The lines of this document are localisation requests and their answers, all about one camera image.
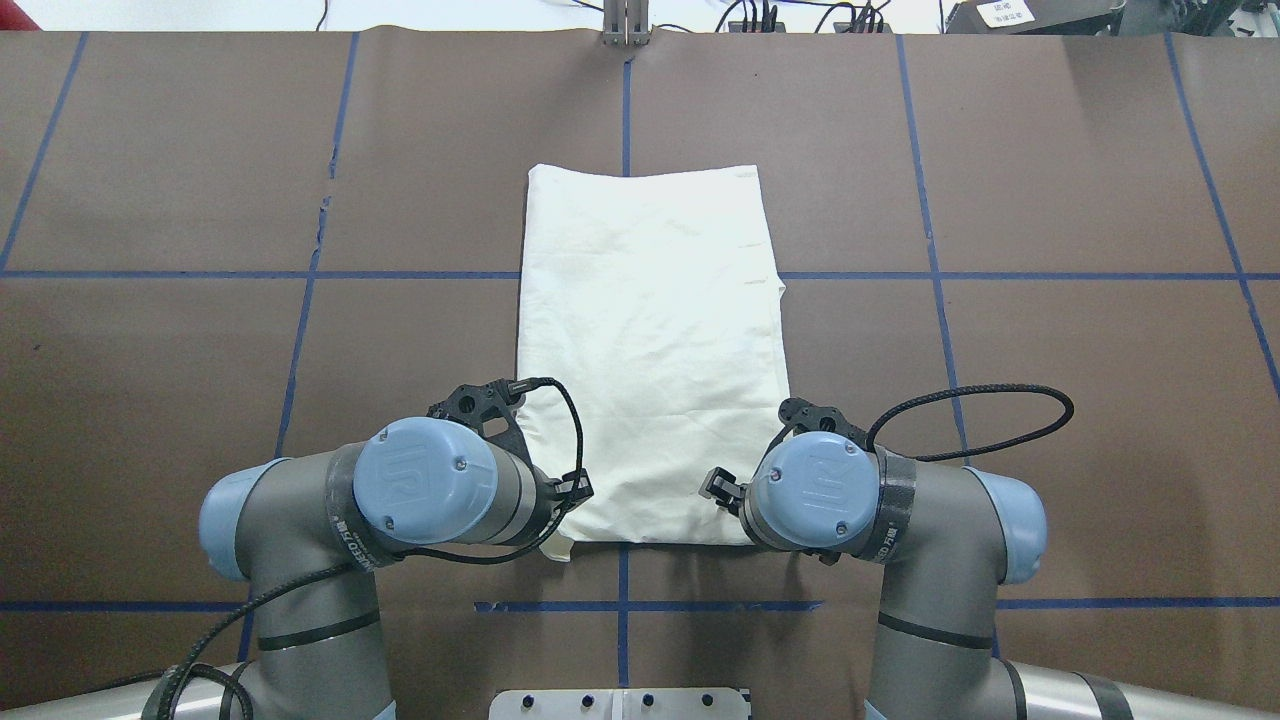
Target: blue tape line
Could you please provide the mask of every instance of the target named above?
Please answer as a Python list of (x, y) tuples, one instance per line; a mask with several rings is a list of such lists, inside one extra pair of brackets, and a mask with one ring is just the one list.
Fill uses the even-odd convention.
[(1258, 315), (1258, 306), (1253, 301), (1253, 292), (1249, 290), (1249, 281), (1244, 274), (1244, 263), (1240, 260), (1240, 251), (1235, 247), (1235, 238), (1231, 237), (1231, 225), (1226, 222), (1226, 210), (1222, 208), (1222, 199), (1217, 193), (1217, 184), (1213, 182), (1213, 173), (1208, 169), (1208, 159), (1204, 156), (1204, 147), (1199, 141), (1199, 132), (1196, 129), (1196, 119), (1192, 118), (1192, 108), (1187, 102), (1187, 91), (1183, 87), (1183, 73), (1178, 65), (1178, 53), (1174, 50), (1172, 33), (1165, 33), (1165, 51), (1169, 54), (1169, 69), (1174, 74), (1174, 88), (1178, 91), (1178, 104), (1183, 109), (1183, 119), (1187, 122), (1187, 132), (1192, 138), (1192, 147), (1196, 150), (1196, 160), (1199, 161), (1201, 174), (1204, 176), (1204, 186), (1208, 188), (1210, 200), (1213, 201), (1213, 214), (1217, 215), (1217, 225), (1222, 231), (1222, 240), (1226, 241), (1226, 251), (1231, 255), (1231, 265), (1240, 282), (1240, 295), (1249, 309), (1249, 320), (1253, 323), (1253, 332), (1258, 338), (1258, 347), (1262, 348), (1262, 359), (1266, 361), (1267, 373), (1271, 375), (1271, 388), (1280, 400), (1280, 370), (1276, 369), (1275, 356), (1271, 354), (1271, 343), (1267, 333), (1262, 328), (1262, 318)]
[(631, 63), (622, 63), (622, 177), (631, 177)]
[[(307, 279), (307, 270), (8, 270), (8, 279), (64, 281), (278, 281)], [(334, 281), (518, 281), (520, 270), (316, 270), (316, 279)]]
[(45, 136), (40, 138), (36, 159), (31, 163), (31, 172), (27, 173), (27, 184), (22, 186), (18, 206), (13, 211), (13, 222), (9, 223), (9, 234), (5, 237), (4, 249), (0, 250), (0, 270), (4, 270), (5, 265), (9, 264), (9, 255), (13, 252), (14, 243), (18, 242), (18, 229), (22, 228), (22, 217), (27, 214), (27, 202), (31, 200), (31, 192), (36, 190), (36, 178), (40, 177), (40, 168), (45, 164), (45, 152), (49, 151), (49, 143), (54, 140), (58, 118), (61, 117), (63, 106), (67, 105), (67, 95), (70, 94), (72, 81), (76, 79), (76, 70), (79, 69), (79, 61), (84, 55), (84, 45), (87, 42), (88, 33), (82, 32), (79, 41), (76, 44), (76, 53), (72, 54), (72, 64), (67, 68), (67, 77), (63, 78), (63, 88), (58, 92), (58, 101), (54, 102), (54, 111), (49, 115), (49, 123), (45, 126)]
[(812, 612), (822, 607), (820, 600), (777, 601), (675, 601), (639, 600), (617, 602), (599, 601), (544, 601), (544, 602), (476, 602), (481, 615), (493, 612), (618, 612), (626, 607), (631, 612)]
[[(622, 177), (631, 177), (631, 63), (622, 63)], [(628, 603), (631, 594), (631, 547), (618, 546), (618, 687), (631, 687), (631, 616)]]
[(933, 273), (913, 273), (913, 272), (899, 272), (899, 270), (865, 270), (859, 273), (841, 273), (841, 272), (790, 272), (778, 273), (778, 277), (785, 281), (931, 281), (933, 279)]
[(945, 281), (1234, 281), (1235, 273), (1025, 273), (943, 272)]
[(9, 270), (12, 279), (58, 281), (264, 281), (303, 279), (306, 270)]
[(280, 428), (275, 434), (275, 457), (284, 456), (284, 436), (289, 432), (293, 419), (293, 396), (298, 387), (298, 360), (302, 359), (302, 342), (307, 334), (307, 322), (311, 318), (311, 297), (316, 287), (316, 268), (320, 265), (320, 251), (324, 250), (324, 229), (329, 215), (330, 196), (320, 202), (320, 219), (316, 229), (316, 249), (311, 251), (311, 268), (307, 270), (307, 287), (302, 291), (302, 311), (298, 313), (298, 329), (293, 336), (293, 356), (289, 359), (289, 379), (284, 384), (284, 404), (280, 406)]
[(631, 548), (623, 543), (618, 547), (618, 687), (631, 687), (631, 648), (630, 648), (630, 594), (631, 594)]
[(253, 642), (253, 614), (250, 612), (244, 615), (243, 625), (241, 626), (241, 644), (236, 650), (236, 662), (247, 662), (250, 646)]
[(1280, 597), (1066, 597), (1001, 600), (1000, 610), (1166, 610), (1196, 607), (1280, 607)]
[(0, 602), (0, 612), (230, 612), (238, 602), (46, 601)]
[(329, 156), (329, 179), (338, 174), (338, 151), (342, 147), (342, 129), (347, 124), (347, 99), (351, 97), (351, 76), (356, 70), (356, 50), (360, 49), (360, 33), (351, 33), (351, 46), (347, 49), (347, 74), (342, 81), (342, 99), (338, 101), (338, 120), (333, 124), (333, 155)]
[[(911, 161), (915, 165), (915, 192), (920, 199), (920, 219), (924, 223), (924, 240), (928, 241), (929, 274), (933, 281), (933, 305), (938, 313), (938, 329), (942, 333), (942, 359), (947, 366), (947, 383), (951, 389), (960, 386), (956, 373), (955, 351), (951, 346), (951, 325), (947, 323), (946, 299), (942, 295), (942, 266), (938, 263), (938, 246), (933, 237), (933, 214), (929, 211), (929, 192), (924, 184), (924, 160), (920, 158), (920, 133), (915, 123), (915, 105), (911, 102), (911, 78), (906, 68), (906, 44), (901, 35), (893, 36), (897, 45), (897, 68), (902, 79), (902, 104), (906, 109), (906, 131), (911, 138)], [(960, 436), (960, 448), (969, 450), (969, 437), (965, 433), (964, 407), (960, 398), (951, 398), (951, 415)]]

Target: white wall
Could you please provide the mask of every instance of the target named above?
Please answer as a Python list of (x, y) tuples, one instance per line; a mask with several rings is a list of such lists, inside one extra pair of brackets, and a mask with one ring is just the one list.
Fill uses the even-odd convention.
[[(650, 0), (650, 22), (710, 32), (731, 0)], [(324, 0), (18, 0), (45, 29), (300, 31), (314, 29)], [(954, 0), (943, 0), (947, 13)], [(893, 0), (884, 18), (895, 32), (938, 32), (937, 0)], [(788, 32), (813, 32), (822, 8), (783, 5)], [(741, 19), (735, 10), (733, 17)], [(831, 19), (847, 20), (847, 10)], [(417, 29), (558, 29), (600, 27), (600, 13), (568, 0), (330, 0), (324, 29), (380, 24)], [(831, 32), (828, 20), (826, 31)]]

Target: brown table surface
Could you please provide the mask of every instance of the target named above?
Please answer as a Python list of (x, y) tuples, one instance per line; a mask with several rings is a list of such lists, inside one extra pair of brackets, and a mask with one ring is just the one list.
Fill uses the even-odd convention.
[[(0, 33), (0, 707), (169, 665), (243, 600), (196, 539), (218, 478), (513, 374), (530, 167), (755, 163), (794, 393), (861, 423), (957, 383), (1075, 398), (977, 462), (1050, 516), (1002, 655), (1280, 711), (1276, 68), (1185, 37)], [(963, 409), (883, 439), (1051, 413)], [(878, 584), (616, 544), (379, 579), (401, 716), (447, 719), (618, 684), (860, 717)]]

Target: black tape band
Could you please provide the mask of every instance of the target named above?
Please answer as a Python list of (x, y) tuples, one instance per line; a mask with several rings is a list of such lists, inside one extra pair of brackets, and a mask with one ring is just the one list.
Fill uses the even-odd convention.
[(385, 568), (399, 561), (388, 552), (374, 537), (374, 529), (356, 505), (356, 492), (352, 483), (356, 479), (356, 460), (364, 443), (339, 447), (329, 460), (329, 471), (324, 484), (324, 510), (329, 516), (329, 528), (338, 544), (347, 548), (352, 560), (366, 573)]
[(867, 544), (855, 556), (859, 560), (879, 562), (893, 560), (897, 546), (906, 536), (915, 502), (915, 461), (909, 457), (877, 451), (881, 469), (881, 495), (876, 507), (876, 523)]
[(1014, 664), (1004, 660), (1000, 664), (1009, 670), (1009, 682), (1014, 684), (1014, 717), (1016, 720), (1027, 720), (1027, 688), (1023, 687), (1023, 676), (1018, 673), (1018, 667)]
[(927, 628), (924, 625), (916, 625), (915, 623), (908, 623), (906, 620), (900, 620), (892, 615), (879, 614), (879, 624), (884, 625), (890, 630), (897, 630), (900, 633), (906, 633), (909, 635), (915, 635), (927, 641), (952, 644), (956, 647), (963, 647), (966, 650), (991, 650), (995, 642), (989, 637), (978, 635), (965, 635), (961, 633), (951, 633), (947, 630), (940, 630), (937, 628)]
[(1097, 675), (1084, 673), (1076, 673), (1076, 675), (1093, 691), (1093, 698), (1098, 701), (1102, 720), (1133, 720), (1133, 710), (1119, 685)]
[(335, 638), (338, 635), (344, 635), (347, 633), (353, 633), (361, 628), (367, 628), (380, 619), (376, 610), (372, 612), (366, 612), (358, 618), (351, 618), (343, 620), (342, 623), (334, 623), (333, 625), (325, 625), (324, 628), (311, 628), (310, 630), (302, 630), (301, 633), (289, 633), (287, 635), (275, 635), (270, 638), (257, 638), (257, 648), (262, 652), (269, 652), (273, 650), (284, 650), (287, 647), (298, 647), (300, 644), (311, 644), (320, 641), (326, 641), (329, 638)]

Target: white fabric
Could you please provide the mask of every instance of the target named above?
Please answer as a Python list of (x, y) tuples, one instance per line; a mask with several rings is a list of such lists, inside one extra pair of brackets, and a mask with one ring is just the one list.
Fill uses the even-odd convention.
[[(782, 291), (755, 167), (530, 170), (517, 374), (568, 388), (595, 487), (563, 536), (749, 543), (698, 488), (716, 465), (754, 469), (780, 428)], [(530, 393), (520, 424), (539, 466), (573, 466), (557, 393)], [(548, 555), (567, 560), (559, 547)]]

